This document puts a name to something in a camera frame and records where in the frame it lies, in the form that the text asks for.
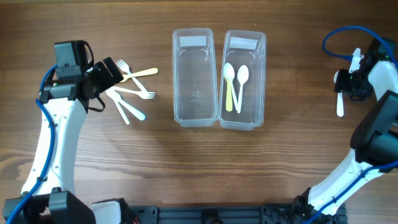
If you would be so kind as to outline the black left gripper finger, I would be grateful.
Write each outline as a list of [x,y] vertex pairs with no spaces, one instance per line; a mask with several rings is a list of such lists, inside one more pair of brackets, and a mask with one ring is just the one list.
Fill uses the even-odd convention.
[[90,76],[97,84],[99,92],[104,92],[110,87],[111,74],[103,62],[97,62],[93,65]]
[[112,75],[112,79],[114,84],[117,84],[123,80],[123,75],[119,71],[118,66],[115,64],[114,60],[111,57],[107,57],[103,60],[110,74]]

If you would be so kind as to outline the yellow plastic fork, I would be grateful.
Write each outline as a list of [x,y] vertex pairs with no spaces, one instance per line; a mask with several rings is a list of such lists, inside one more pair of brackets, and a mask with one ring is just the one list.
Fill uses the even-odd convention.
[[143,76],[148,76],[148,75],[155,75],[158,72],[159,72],[158,68],[150,68],[147,70],[142,70],[140,72],[126,74],[126,75],[123,75],[123,80],[121,81],[121,83],[126,82],[128,79],[133,78],[133,77],[143,77]]

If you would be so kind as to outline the white fork long handle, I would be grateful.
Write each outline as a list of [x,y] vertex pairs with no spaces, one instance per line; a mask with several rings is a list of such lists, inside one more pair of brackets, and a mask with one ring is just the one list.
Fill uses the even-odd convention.
[[[129,65],[123,61],[122,59],[118,60],[116,62],[116,65],[120,68],[120,70],[124,73],[127,73],[128,75],[131,75],[131,69]],[[143,91],[147,96],[149,96],[149,92],[146,90],[146,88],[142,85],[140,81],[137,80],[135,77],[131,77],[131,79],[134,81],[134,83],[140,88],[141,91]]]

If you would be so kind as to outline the white plastic fork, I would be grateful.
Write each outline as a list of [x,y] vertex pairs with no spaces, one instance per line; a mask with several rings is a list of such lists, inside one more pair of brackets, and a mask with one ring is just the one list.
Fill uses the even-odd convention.
[[122,101],[123,99],[121,98],[121,96],[116,93],[112,88],[108,88],[106,91],[106,94],[114,101],[122,119],[124,120],[124,122],[129,125],[130,122],[125,114],[125,112],[123,111],[121,105],[120,105],[120,101]]

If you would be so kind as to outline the white plastic spoon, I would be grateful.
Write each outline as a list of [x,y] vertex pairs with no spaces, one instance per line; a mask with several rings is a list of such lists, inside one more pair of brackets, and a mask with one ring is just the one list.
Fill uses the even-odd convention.
[[343,105],[343,94],[342,92],[337,92],[337,99],[336,99],[336,114],[339,117],[343,117],[345,114],[344,105]]
[[233,80],[235,78],[235,72],[234,72],[233,66],[230,63],[225,63],[225,65],[223,67],[223,76],[225,76],[225,75],[228,76],[228,80],[231,83],[233,105],[234,105],[235,109],[238,110],[238,99],[236,97],[236,92],[235,92],[234,85],[233,85]]
[[249,70],[246,65],[242,65],[238,70],[238,82],[239,82],[239,95],[238,95],[238,113],[241,112],[242,101],[243,101],[243,86],[248,81]]

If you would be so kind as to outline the cream plastic fork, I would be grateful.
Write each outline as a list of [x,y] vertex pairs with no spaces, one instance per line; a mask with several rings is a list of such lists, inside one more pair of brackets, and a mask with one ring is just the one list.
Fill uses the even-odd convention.
[[135,94],[137,96],[139,96],[142,99],[148,100],[148,99],[153,99],[155,97],[155,92],[145,92],[145,91],[134,91],[134,90],[130,90],[127,88],[121,88],[118,86],[113,86],[112,89],[114,89],[115,91],[120,91],[120,92],[124,92],[124,93],[132,93]]

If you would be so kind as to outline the light blue plastic fork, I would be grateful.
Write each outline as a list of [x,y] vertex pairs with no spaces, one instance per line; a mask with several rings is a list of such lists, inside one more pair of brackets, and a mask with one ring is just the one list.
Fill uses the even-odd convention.
[[122,104],[128,111],[130,111],[137,119],[143,121],[145,120],[146,116],[144,113],[142,113],[141,111],[135,109],[135,107],[131,106],[130,104],[126,103],[121,96],[116,93],[115,94],[116,97],[116,101],[120,104]]

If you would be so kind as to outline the yellow plastic spoon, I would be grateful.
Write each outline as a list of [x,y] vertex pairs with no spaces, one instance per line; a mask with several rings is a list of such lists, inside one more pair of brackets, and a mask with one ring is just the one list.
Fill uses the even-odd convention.
[[231,91],[231,83],[228,80],[228,76],[225,75],[224,79],[226,80],[226,111],[230,112],[233,110],[233,97],[232,97],[232,91]]

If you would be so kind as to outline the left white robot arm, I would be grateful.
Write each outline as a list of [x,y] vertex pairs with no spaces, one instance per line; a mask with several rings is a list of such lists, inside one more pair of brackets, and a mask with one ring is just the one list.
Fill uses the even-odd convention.
[[109,90],[123,77],[111,57],[84,74],[54,80],[53,66],[40,84],[36,104],[42,125],[34,164],[21,196],[7,199],[7,223],[133,223],[134,212],[123,198],[85,205],[75,195],[74,167],[81,127],[90,99]]

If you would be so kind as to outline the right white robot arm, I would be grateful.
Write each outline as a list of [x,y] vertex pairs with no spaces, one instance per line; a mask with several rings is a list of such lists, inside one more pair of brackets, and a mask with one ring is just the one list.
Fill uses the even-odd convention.
[[343,162],[291,206],[292,222],[333,223],[340,206],[355,191],[397,168],[397,133],[391,130],[397,124],[397,67],[392,50],[374,41],[364,55],[360,49],[354,51],[349,69],[336,72],[338,114],[343,95],[351,100],[375,95],[377,104],[355,129]]

